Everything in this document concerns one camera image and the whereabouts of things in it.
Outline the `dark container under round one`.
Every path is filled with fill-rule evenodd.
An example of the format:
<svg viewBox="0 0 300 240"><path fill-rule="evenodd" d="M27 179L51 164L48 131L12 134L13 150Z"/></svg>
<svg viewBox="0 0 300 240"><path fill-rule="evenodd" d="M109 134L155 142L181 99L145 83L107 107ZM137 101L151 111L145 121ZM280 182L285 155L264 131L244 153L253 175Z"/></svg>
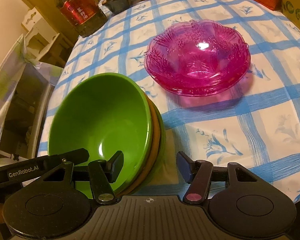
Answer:
<svg viewBox="0 0 300 240"><path fill-rule="evenodd" d="M114 15L130 8L130 0L106 0L102 2Z"/></svg>

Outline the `white shelf unit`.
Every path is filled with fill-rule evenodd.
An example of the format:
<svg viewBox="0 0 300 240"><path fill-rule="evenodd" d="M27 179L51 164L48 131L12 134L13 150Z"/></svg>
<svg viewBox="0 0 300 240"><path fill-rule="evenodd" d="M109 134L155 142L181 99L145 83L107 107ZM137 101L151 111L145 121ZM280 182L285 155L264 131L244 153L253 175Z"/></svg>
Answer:
<svg viewBox="0 0 300 240"><path fill-rule="evenodd" d="M27 12L21 25L28 31L25 41L31 58L61 68L65 66L72 44L55 31L36 8Z"/></svg>

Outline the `orange plastic bowl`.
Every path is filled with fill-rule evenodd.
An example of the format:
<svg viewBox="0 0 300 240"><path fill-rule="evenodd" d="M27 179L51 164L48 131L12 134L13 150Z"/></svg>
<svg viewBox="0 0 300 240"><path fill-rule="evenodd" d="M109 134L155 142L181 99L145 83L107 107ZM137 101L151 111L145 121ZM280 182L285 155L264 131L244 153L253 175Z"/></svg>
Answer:
<svg viewBox="0 0 300 240"><path fill-rule="evenodd" d="M121 197L122 195L129 194L133 192L138 186L140 186L143 181L147 178L148 174L150 173L157 155L159 151L159 145L160 145L160 125L159 120L157 117L157 114L155 112L154 104L153 102L146 96L149 109L151 111L151 117L153 122L153 134L152 134L152 143L151 143L151 150L149 152L148 158L145 162L145 165L143 166L142 171L139 173L138 177L130 184L127 188L119 192L118 196Z"/></svg>

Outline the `oil jug at table edge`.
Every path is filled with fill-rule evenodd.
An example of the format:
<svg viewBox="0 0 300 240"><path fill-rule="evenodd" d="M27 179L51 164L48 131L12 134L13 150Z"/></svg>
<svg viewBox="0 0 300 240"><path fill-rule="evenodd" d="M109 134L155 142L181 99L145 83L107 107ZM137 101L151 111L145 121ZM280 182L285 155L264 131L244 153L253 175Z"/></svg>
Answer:
<svg viewBox="0 0 300 240"><path fill-rule="evenodd" d="M54 3L81 37L90 36L107 22L95 0L54 0Z"/></svg>

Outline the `large pink plastic plate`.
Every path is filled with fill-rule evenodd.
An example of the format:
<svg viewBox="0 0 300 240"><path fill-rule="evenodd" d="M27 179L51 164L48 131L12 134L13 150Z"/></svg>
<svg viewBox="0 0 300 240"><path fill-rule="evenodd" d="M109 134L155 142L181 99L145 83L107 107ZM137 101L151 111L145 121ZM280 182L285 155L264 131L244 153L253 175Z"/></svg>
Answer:
<svg viewBox="0 0 300 240"><path fill-rule="evenodd" d="M144 67L203 73L251 63L249 46L235 29L211 20L171 25L149 43Z"/></svg>

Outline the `blue white checkered tablecloth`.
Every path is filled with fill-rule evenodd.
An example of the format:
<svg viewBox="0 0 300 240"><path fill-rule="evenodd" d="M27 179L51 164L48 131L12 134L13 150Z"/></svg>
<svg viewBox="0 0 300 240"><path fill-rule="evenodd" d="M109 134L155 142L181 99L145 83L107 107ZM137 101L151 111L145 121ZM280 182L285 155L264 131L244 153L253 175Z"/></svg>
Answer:
<svg viewBox="0 0 300 240"><path fill-rule="evenodd" d="M79 37L51 96L38 155L63 99L119 73L154 102L164 152L143 194L182 194L176 153L234 161L300 202L300 29L253 0L147 0Z"/></svg>

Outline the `chair with checkered cloth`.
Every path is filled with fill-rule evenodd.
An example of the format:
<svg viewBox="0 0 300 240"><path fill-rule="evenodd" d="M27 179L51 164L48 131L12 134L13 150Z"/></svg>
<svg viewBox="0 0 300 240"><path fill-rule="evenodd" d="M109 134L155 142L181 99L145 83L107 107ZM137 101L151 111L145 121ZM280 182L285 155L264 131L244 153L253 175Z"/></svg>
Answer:
<svg viewBox="0 0 300 240"><path fill-rule="evenodd" d="M21 35L0 65L0 155L37 155L50 96L63 69L30 57Z"/></svg>

